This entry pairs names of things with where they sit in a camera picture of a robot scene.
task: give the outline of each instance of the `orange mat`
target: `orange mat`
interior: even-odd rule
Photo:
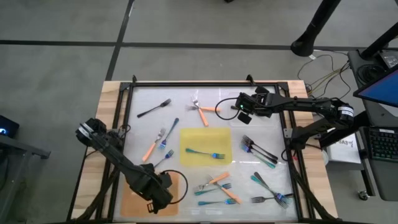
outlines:
[[[178,200],[178,186],[179,186],[179,175],[174,172],[169,172],[172,179],[172,185],[169,187],[170,193],[173,195],[172,202]],[[120,214],[123,217],[150,217],[150,216],[169,216],[178,214],[178,204],[168,205],[165,209],[159,210],[155,215],[149,213],[147,204],[150,201],[146,201],[134,193],[126,181],[123,185],[123,198]]]

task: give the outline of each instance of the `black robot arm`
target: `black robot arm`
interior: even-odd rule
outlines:
[[[327,133],[328,129],[348,128],[354,120],[354,111],[349,104],[337,98],[293,98],[283,97],[269,93],[264,87],[259,86],[256,94],[251,96],[240,93],[235,102],[235,107],[242,110],[238,119],[248,124],[251,120],[249,114],[271,117],[273,113],[282,111],[308,111],[323,116],[322,119],[306,127],[285,129],[284,135],[290,149],[300,150],[305,148],[309,137]]]
[[[148,212],[157,213],[165,208],[173,199],[167,190],[172,185],[168,173],[155,174],[152,164],[134,165],[119,150],[122,139],[117,132],[106,132],[106,126],[98,119],[90,118],[80,124],[76,130],[76,136],[80,142],[88,147],[98,150],[110,163],[119,169],[126,177],[130,189],[145,200],[152,200],[148,204]]]

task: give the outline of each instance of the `computer monitor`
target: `computer monitor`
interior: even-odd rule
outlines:
[[[354,92],[354,96],[398,107],[398,65]]]

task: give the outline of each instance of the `gray floor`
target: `gray floor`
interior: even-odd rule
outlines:
[[[319,3],[137,0],[124,41],[290,45]],[[0,39],[116,41],[126,5],[127,0],[0,0]],[[367,46],[397,22],[397,15],[393,0],[342,1],[316,45]],[[28,223],[64,221],[84,153],[74,130],[95,115],[113,48],[0,45],[0,52],[0,114],[21,124],[22,142],[52,151],[49,160],[32,162],[12,216]],[[321,54],[331,54],[335,68],[347,60],[333,52],[314,53]],[[113,80],[130,80],[133,74],[140,80],[242,80],[247,74],[296,79],[307,61],[284,50],[122,48]],[[330,59],[322,57],[300,76],[311,83],[330,72]],[[356,89],[351,70],[343,78]],[[340,97],[347,89],[336,78],[326,96]],[[363,111],[361,100],[351,94],[343,99],[356,113]],[[327,169],[342,219],[398,222],[398,203],[357,198],[355,192],[363,189],[358,171]]]

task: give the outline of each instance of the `yellow mat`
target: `yellow mat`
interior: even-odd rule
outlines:
[[[190,148],[200,152],[225,154],[224,159],[185,152]],[[185,128],[180,132],[180,162],[184,166],[217,166],[232,162],[231,130],[229,128]]]

